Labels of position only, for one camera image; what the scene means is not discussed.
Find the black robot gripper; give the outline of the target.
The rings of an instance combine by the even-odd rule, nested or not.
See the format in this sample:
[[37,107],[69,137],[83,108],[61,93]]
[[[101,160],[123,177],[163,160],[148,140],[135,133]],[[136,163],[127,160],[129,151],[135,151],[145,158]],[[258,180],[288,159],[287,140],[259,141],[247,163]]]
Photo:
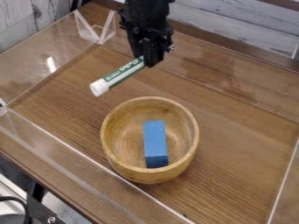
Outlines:
[[117,12],[135,58],[143,55],[147,67],[154,67],[164,60],[164,54],[170,52],[174,43],[174,29],[168,24],[170,4],[174,2],[125,0]]

